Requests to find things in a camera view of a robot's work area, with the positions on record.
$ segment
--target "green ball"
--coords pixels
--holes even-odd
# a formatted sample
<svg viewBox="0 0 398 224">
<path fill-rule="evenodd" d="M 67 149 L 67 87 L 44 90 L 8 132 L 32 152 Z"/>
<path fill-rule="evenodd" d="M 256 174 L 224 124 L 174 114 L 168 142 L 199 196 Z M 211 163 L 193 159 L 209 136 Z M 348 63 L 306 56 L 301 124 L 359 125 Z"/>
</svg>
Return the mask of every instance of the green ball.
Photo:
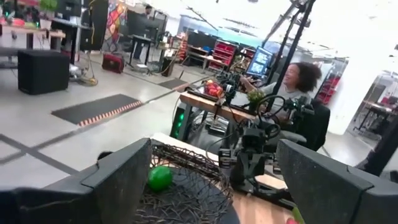
<svg viewBox="0 0 398 224">
<path fill-rule="evenodd" d="M 160 192 L 173 182 L 173 174 L 169 167 L 157 166 L 149 172 L 148 186 L 154 192 Z"/>
</svg>

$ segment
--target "gray shirt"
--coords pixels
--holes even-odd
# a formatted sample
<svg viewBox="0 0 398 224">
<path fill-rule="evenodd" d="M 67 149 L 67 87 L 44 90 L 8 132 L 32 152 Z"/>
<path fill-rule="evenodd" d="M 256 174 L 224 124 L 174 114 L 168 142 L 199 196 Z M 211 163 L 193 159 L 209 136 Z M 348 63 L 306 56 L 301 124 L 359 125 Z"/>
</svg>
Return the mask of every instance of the gray shirt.
<svg viewBox="0 0 398 224">
<path fill-rule="evenodd" d="M 262 87 L 261 90 L 266 95 L 269 95 L 274 90 L 275 85 L 276 85 L 276 83 L 272 83 L 270 85 Z M 301 96 L 305 96 L 307 98 L 307 103 L 309 103 L 310 100 L 311 100 L 311 97 L 310 97 L 310 95 L 308 93 L 303 93 L 300 90 L 287 91 L 287 88 L 286 88 L 286 86 L 283 83 L 280 85 L 280 88 L 278 90 L 277 95 L 285 98 L 285 100 L 287 100 L 289 98 L 292 99 L 292 100 L 299 99 Z M 272 105 L 272 108 L 271 108 L 271 113 L 276 112 L 277 110 L 279 110 L 279 108 L 281 106 L 283 106 L 283 103 L 284 103 L 283 100 L 275 99 L 274 104 Z M 278 115 L 281 115 L 281 116 L 285 116 L 286 114 L 287 113 L 284 110 L 281 110 L 280 112 L 278 112 Z"/>
</svg>

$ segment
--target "colorful poster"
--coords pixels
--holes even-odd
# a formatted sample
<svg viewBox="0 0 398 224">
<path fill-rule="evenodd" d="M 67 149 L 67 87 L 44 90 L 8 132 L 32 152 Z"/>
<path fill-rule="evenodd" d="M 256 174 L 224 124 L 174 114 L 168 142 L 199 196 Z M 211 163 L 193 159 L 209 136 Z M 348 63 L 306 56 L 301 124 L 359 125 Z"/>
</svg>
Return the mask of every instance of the colorful poster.
<svg viewBox="0 0 398 224">
<path fill-rule="evenodd" d="M 119 28 L 125 26 L 126 21 L 127 7 L 123 3 L 117 3 L 115 0 L 110 2 L 105 38 L 102 47 L 104 52 L 117 52 L 119 50 Z"/>
</svg>

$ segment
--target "curly black hair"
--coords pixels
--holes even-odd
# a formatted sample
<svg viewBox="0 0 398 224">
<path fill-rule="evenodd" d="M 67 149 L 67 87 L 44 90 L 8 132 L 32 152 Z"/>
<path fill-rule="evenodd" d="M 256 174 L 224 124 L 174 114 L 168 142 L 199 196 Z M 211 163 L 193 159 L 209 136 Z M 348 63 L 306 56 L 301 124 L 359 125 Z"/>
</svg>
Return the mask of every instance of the curly black hair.
<svg viewBox="0 0 398 224">
<path fill-rule="evenodd" d="M 303 93 L 313 91 L 317 86 L 317 81 L 322 76 L 322 71 L 318 66 L 308 62 L 297 62 L 292 65 L 298 66 L 300 73 L 298 74 L 298 84 L 296 88 Z"/>
</svg>

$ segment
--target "black mat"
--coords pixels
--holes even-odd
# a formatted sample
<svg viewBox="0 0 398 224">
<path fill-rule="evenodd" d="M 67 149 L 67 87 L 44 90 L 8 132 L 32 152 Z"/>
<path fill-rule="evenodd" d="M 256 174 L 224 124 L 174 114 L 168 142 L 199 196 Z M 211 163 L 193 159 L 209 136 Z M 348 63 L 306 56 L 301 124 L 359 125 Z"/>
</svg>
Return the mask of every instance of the black mat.
<svg viewBox="0 0 398 224">
<path fill-rule="evenodd" d="M 73 124 L 86 126 L 123 111 L 132 110 L 140 104 L 141 102 L 137 99 L 118 94 L 53 111 L 51 114 Z"/>
<path fill-rule="evenodd" d="M 170 90 L 177 90 L 179 92 L 183 92 L 185 87 L 190 86 L 189 83 L 187 83 L 186 81 L 183 81 L 181 79 L 178 79 L 178 78 L 174 78 L 173 80 L 162 82 L 159 85 L 162 87 L 168 88 Z"/>
</svg>

